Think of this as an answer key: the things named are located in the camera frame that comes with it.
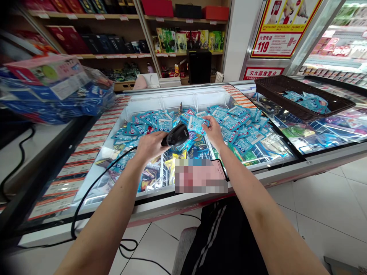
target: price tag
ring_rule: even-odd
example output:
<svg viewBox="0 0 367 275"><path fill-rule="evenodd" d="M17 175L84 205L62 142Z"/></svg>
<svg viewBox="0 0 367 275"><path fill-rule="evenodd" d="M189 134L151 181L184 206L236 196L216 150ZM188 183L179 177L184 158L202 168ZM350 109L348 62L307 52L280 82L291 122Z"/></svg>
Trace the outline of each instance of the price tag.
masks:
<svg viewBox="0 0 367 275"><path fill-rule="evenodd" d="M97 20L106 20L103 15L94 15Z"/></svg>
<svg viewBox="0 0 367 275"><path fill-rule="evenodd" d="M120 20L121 21L129 21L129 19L127 18L126 15L120 15Z"/></svg>
<svg viewBox="0 0 367 275"><path fill-rule="evenodd" d="M67 13L66 17L69 18L70 20L78 19L74 13Z"/></svg>
<svg viewBox="0 0 367 275"><path fill-rule="evenodd" d="M39 18L42 18L42 19L50 19L47 13L38 13L37 15L39 16Z"/></svg>

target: white wall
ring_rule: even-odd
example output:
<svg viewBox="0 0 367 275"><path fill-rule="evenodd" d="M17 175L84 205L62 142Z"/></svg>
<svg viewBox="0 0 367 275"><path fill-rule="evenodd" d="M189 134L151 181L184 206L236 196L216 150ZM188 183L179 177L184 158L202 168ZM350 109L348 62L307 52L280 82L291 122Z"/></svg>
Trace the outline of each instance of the white wall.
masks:
<svg viewBox="0 0 367 275"><path fill-rule="evenodd" d="M262 2L262 0L232 0L224 61L224 82L240 80L252 27L259 16Z"/></svg>

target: floor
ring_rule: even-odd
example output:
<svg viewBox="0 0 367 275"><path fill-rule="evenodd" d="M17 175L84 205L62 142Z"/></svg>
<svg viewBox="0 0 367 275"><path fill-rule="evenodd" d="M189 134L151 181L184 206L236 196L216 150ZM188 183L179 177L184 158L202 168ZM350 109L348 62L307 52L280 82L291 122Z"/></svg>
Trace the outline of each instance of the floor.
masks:
<svg viewBox="0 0 367 275"><path fill-rule="evenodd" d="M268 189L311 250L323 261L327 256L352 266L367 266L367 158L317 176ZM201 209L187 214L200 217ZM157 261L171 271L183 229L198 226L193 217L177 215L128 228L124 238L139 245L126 256ZM72 243L34 249L9 257L19 274L53 274ZM165 274L159 266L126 260L117 252L110 275Z"/></svg>

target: hand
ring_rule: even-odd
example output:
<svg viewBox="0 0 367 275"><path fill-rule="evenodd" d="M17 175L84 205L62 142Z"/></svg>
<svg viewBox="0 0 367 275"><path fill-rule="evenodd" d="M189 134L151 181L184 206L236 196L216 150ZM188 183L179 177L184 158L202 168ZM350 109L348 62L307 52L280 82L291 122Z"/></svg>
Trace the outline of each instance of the hand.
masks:
<svg viewBox="0 0 367 275"><path fill-rule="evenodd" d="M208 135L210 142L219 152L220 148L223 145L226 145L223 141L221 127L213 116L203 116L202 118L210 121L209 127L207 127L205 124L202 124L202 127L205 133Z"/></svg>
<svg viewBox="0 0 367 275"><path fill-rule="evenodd" d="M161 145L162 139L168 135L165 132L154 132L145 136L142 136L139 140L138 148L134 158L137 158L143 162L148 163L152 159L158 157L163 152L167 151L170 147Z"/></svg>

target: fire extinguisher sign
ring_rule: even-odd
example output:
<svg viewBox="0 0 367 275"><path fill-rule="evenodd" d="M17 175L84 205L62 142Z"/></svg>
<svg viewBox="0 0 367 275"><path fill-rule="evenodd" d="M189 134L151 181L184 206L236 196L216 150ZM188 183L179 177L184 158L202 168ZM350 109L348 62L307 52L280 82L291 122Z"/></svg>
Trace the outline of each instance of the fire extinguisher sign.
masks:
<svg viewBox="0 0 367 275"><path fill-rule="evenodd" d="M322 0L267 0L251 58L291 58Z"/></svg>

